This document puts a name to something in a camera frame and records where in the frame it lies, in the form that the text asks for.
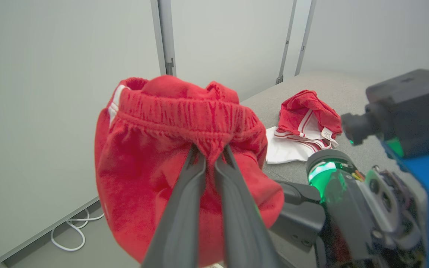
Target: gray fabric surface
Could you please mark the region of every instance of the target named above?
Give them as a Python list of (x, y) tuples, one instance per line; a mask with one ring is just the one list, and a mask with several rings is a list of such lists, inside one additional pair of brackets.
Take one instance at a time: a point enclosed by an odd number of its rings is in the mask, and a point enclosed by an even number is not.
[[(365, 89), (378, 81), (369, 78), (352, 77), (343, 73), (317, 71), (302, 73), (293, 78), (286, 78), (282, 83), (241, 102), (251, 108), (266, 128), (274, 127), (279, 122), (281, 103), (301, 90), (315, 90), (318, 97), (339, 115), (351, 112), (362, 114), (367, 104)], [(386, 157), (380, 142), (370, 137), (361, 146), (352, 146), (345, 135), (337, 137), (339, 147), (362, 171), (367, 171), (377, 164), (381, 168), (399, 172), (396, 163)], [(264, 173), (274, 180), (285, 180), (307, 184), (305, 162), (290, 162), (277, 165), (264, 163)], [(271, 233), (277, 251), (297, 268), (314, 268), (315, 254), (304, 253), (283, 239)]]

